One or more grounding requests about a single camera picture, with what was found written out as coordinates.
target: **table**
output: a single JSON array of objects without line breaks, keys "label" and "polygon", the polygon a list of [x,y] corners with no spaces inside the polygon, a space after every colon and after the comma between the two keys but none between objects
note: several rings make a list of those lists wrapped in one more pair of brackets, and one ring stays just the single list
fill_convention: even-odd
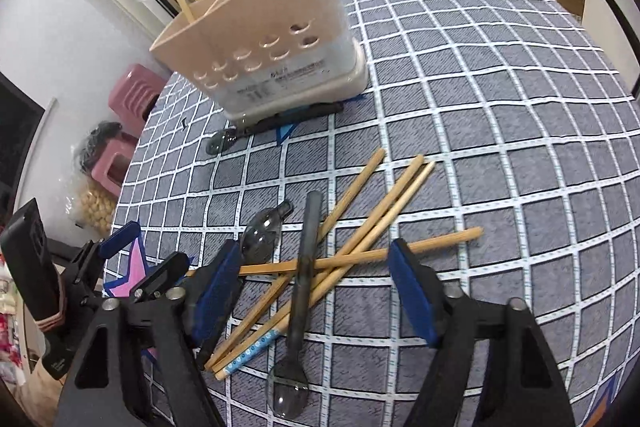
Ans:
[{"label": "table", "polygon": [[[274,259],[292,259],[306,193],[321,190],[331,209],[382,146],[385,162],[323,247],[332,255],[410,159],[428,154],[434,174],[379,243],[484,227],[480,240],[423,262],[475,298],[526,299],[580,423],[605,390],[615,391],[640,346],[638,106],[554,0],[342,1],[369,63],[361,100],[300,124],[281,145],[268,132],[210,157],[207,137],[225,118],[174,75],[136,149],[116,225],[139,219],[152,261],[178,249],[201,265],[254,212],[286,197],[295,211]],[[107,280],[124,272],[124,258],[110,261]],[[250,278],[227,333],[268,280]],[[401,426],[433,352],[402,316],[385,266],[351,270],[313,309],[308,331],[313,393],[296,421]],[[486,349],[477,345],[460,425],[473,418]],[[229,426],[278,424],[264,384],[283,350],[280,339],[226,382],[206,375]],[[154,404],[168,415],[161,378],[148,370]]]}]

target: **checkered tablecloth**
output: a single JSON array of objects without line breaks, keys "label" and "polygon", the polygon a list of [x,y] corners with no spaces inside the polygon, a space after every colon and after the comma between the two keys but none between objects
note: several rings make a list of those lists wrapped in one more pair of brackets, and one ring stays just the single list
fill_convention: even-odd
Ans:
[{"label": "checkered tablecloth", "polygon": [[[605,389],[618,389],[640,346],[636,103],[554,0],[342,1],[367,55],[363,99],[300,124],[281,145],[268,132],[210,157],[207,137],[225,117],[174,75],[136,149],[116,226],[139,219],[152,262],[177,249],[202,265],[257,210],[289,198],[296,209],[274,260],[292,259],[306,193],[321,190],[329,211],[381,146],[385,162],[322,247],[333,255],[425,153],[436,170],[379,245],[484,227],[480,240],[423,262],[475,298],[527,301],[581,423]],[[107,280],[124,270],[121,254]],[[269,282],[249,279],[227,333]],[[486,350],[478,343],[460,425],[473,418]],[[224,382],[206,375],[227,425],[401,426],[433,356],[383,264],[352,269],[313,309],[304,354],[312,393],[293,422],[274,419],[265,401],[267,371],[283,352],[281,339]],[[170,417],[161,375],[148,372],[154,404]]]}]

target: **basket hole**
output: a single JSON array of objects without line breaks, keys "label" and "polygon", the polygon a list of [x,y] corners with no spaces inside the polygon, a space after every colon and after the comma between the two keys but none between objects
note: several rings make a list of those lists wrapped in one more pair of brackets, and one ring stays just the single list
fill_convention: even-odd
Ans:
[{"label": "basket hole", "polygon": [[263,48],[271,48],[274,44],[277,44],[279,40],[280,37],[277,35],[267,35],[262,42],[260,42],[260,45]]},{"label": "basket hole", "polygon": [[302,44],[300,44],[301,48],[310,48],[311,46],[315,46],[318,43],[318,37],[315,35],[309,35],[302,39]]},{"label": "basket hole", "polygon": [[234,58],[236,60],[244,60],[249,55],[251,55],[251,50],[248,50],[246,48],[240,48],[239,50],[236,50],[236,52],[234,53]]},{"label": "basket hole", "polygon": [[291,30],[291,33],[293,33],[295,35],[296,33],[302,33],[304,31],[308,30],[309,29],[309,25],[310,25],[310,23],[308,23],[308,22],[305,22],[303,24],[293,24],[293,25],[291,25],[291,27],[289,29]]},{"label": "basket hole", "polygon": [[262,63],[260,62],[260,60],[248,60],[244,64],[244,70],[248,73],[251,73],[252,71],[259,70],[261,65]]},{"label": "basket hole", "polygon": [[226,68],[226,60],[224,62],[214,60],[212,67],[214,71],[222,71]]},{"label": "basket hole", "polygon": [[280,50],[277,52],[273,52],[269,56],[271,57],[271,60],[282,60],[287,55],[289,55],[289,50]]}]

